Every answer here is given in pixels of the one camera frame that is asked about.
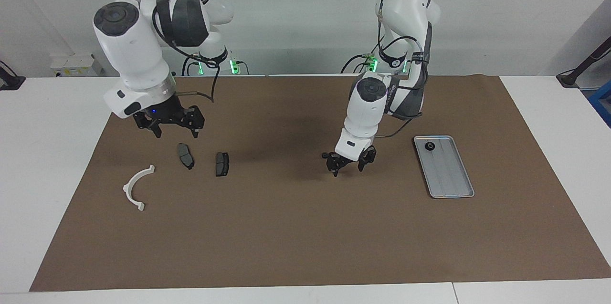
white electrical box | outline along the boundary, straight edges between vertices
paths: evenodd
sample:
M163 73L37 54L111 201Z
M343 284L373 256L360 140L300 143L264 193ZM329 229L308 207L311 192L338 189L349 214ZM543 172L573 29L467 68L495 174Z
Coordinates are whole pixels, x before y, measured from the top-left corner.
M102 65L92 54L55 57L51 70L55 77L95 77L103 73Z

white table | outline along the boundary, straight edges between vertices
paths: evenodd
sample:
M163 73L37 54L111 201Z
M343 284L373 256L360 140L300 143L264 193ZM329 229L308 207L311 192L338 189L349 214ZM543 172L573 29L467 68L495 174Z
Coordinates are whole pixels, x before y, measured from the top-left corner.
M26 293L109 117L101 98L115 81L29 78L0 92L0 303L611 303L611 279ZM555 78L502 81L611 261L611 129Z

white robotic arm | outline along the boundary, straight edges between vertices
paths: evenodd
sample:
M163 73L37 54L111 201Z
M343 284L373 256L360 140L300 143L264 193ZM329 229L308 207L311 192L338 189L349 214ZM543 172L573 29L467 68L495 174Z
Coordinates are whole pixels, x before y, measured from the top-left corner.
M382 0L378 17L384 28L375 54L378 72L363 73L354 82L335 152L323 154L334 176L352 162L358 161L362 171L375 160L373 141L385 114L406 124L421 115L432 22L439 19L439 6L432 0Z
M161 136L159 124L189 128L197 137L203 115L197 106L181 106L159 44L161 41L179 52L177 47L198 47L198 56L181 53L218 74L229 64L231 53L211 26L207 5L214 8L218 25L233 18L231 6L219 0L117 0L96 13L94 31L121 76L105 94L106 103L118 117L132 115L139 128L148 128L157 137Z

metal tray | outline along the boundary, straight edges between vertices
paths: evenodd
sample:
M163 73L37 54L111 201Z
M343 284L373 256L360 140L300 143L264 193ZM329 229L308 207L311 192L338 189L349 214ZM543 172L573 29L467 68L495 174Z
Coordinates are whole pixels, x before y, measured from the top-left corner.
M414 138L428 191L433 198L470 198L475 191L451 136Z

black pole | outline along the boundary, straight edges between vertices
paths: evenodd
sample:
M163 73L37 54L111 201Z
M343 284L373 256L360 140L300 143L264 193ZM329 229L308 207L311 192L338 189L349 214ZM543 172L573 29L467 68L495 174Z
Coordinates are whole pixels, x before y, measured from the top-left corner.
M575 70L571 72L569 75L558 75L556 76L556 78L558 78L558 80L560 81L560 84L562 84L562 86L565 88L576 87L575 82L577 81L577 78L581 74L583 74L583 72L586 71L586 69L589 68L590 65L600 60L600 58L602 58L602 56L604 56L606 52L609 51L609 49L611 49L611 37L609 37L606 41L604 41L604 43L602 43L596 49L596 51L592 52L592 54L590 54L590 56L587 57L585 61L579 64L579 67L575 68Z
M0 91L17 91L26 80L23 76L11 76L2 66L0 66L0 78L5 85L0 87Z

